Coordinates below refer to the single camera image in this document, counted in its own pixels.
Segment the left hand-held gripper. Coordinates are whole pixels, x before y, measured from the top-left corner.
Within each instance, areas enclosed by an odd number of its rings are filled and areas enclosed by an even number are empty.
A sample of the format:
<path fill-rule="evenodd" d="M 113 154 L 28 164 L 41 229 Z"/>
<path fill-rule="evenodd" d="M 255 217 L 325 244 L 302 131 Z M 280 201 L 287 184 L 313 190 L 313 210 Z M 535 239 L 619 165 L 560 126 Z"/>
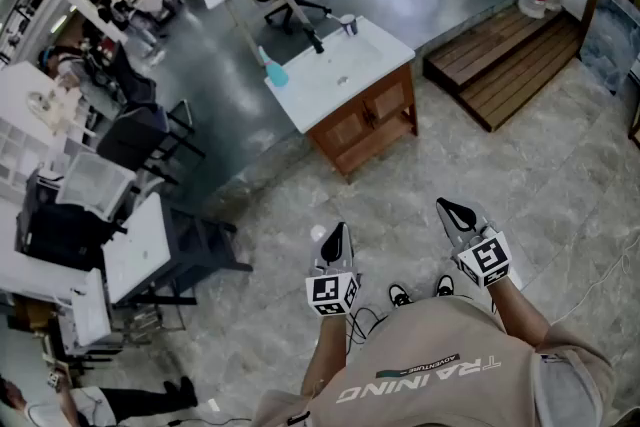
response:
<path fill-rule="evenodd" d="M 353 264 L 350 229 L 339 221 L 332 228 L 315 225 L 310 235 L 313 244 L 310 275 L 305 279 L 307 303 L 320 317 L 347 315 L 361 288 L 360 273 Z"/>

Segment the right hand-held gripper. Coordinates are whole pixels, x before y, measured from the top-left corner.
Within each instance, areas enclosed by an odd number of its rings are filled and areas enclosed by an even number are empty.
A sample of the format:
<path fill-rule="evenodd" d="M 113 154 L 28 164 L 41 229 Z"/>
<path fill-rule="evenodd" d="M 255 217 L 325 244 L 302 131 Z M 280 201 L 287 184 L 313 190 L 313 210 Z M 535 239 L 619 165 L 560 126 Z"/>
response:
<path fill-rule="evenodd" d="M 454 247 L 466 243 L 469 233 L 479 233 L 453 256 L 458 269 L 479 289 L 486 289 L 509 274 L 512 254 L 506 237 L 493 228 L 494 221 L 479 203 L 438 198 L 436 211 Z"/>

